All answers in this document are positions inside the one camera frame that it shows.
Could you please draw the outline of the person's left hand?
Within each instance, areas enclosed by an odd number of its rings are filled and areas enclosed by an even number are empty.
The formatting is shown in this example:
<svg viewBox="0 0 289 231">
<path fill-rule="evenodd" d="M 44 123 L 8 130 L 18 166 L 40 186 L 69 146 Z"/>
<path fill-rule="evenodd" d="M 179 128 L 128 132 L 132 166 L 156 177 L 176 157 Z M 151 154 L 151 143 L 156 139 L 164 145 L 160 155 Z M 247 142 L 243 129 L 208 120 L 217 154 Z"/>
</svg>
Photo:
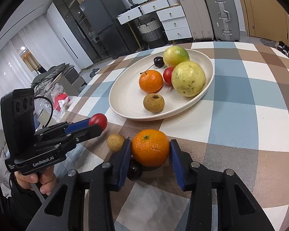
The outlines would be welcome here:
<svg viewBox="0 0 289 231">
<path fill-rule="evenodd" d="M 56 184 L 56 175 L 54 174 L 54 166 L 48 167 L 44 172 L 37 176 L 37 174 L 30 174 L 27 176 L 22 175 L 20 172 L 14 173 L 15 178 L 23 189 L 33 189 L 31 184 L 37 184 L 40 182 L 42 185 L 40 187 L 40 192 L 42 194 L 49 195 Z"/>
</svg>

